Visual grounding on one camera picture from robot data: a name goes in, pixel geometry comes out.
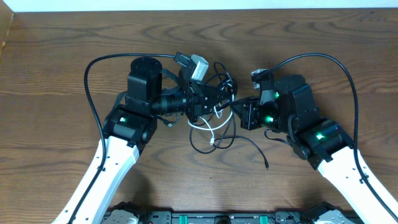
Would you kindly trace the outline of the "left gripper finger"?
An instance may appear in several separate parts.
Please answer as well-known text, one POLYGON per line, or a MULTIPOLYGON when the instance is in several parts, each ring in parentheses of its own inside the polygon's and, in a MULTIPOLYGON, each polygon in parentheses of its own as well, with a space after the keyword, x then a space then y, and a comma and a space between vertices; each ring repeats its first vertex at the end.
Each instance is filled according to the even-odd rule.
POLYGON ((227 98, 226 99, 219 98, 215 100, 210 99, 208 100, 208 114, 212 114, 215 111, 217 113, 220 113, 227 107, 228 104, 229 104, 229 99, 227 98))
POLYGON ((205 99, 210 103, 221 103, 229 97, 229 94, 225 90, 220 90, 219 88, 210 85, 204 85, 202 92, 205 99))

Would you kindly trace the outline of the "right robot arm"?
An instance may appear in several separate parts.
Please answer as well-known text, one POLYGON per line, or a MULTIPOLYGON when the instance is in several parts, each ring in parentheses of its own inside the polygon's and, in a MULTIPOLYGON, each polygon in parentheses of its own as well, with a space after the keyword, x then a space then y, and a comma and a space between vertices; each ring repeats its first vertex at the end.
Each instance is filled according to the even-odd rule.
POLYGON ((333 184, 364 223, 395 223, 365 181, 393 212, 397 211, 397 200, 362 157, 354 158, 353 140, 346 131, 336 121, 320 116, 303 76, 275 80, 266 75, 256 86, 260 90, 258 97, 243 98, 231 106, 243 129, 267 128, 285 133, 294 153, 333 184))

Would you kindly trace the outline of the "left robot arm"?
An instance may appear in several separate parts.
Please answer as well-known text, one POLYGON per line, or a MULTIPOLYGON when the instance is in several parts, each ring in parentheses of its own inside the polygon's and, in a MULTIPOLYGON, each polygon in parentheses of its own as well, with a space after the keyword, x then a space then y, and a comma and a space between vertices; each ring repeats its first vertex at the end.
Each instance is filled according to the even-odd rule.
POLYGON ((91 61, 84 73, 85 93, 95 117, 100 140, 95 156, 81 182, 54 220, 55 223, 101 223, 117 189, 137 162, 167 115, 185 115, 195 124, 203 115, 223 110, 236 95, 236 85, 228 73, 219 74, 216 86, 203 81, 208 62, 198 55, 168 55, 180 64, 178 75, 165 69, 162 54, 131 53, 127 90, 116 98, 110 113, 100 121, 89 87, 91 61))

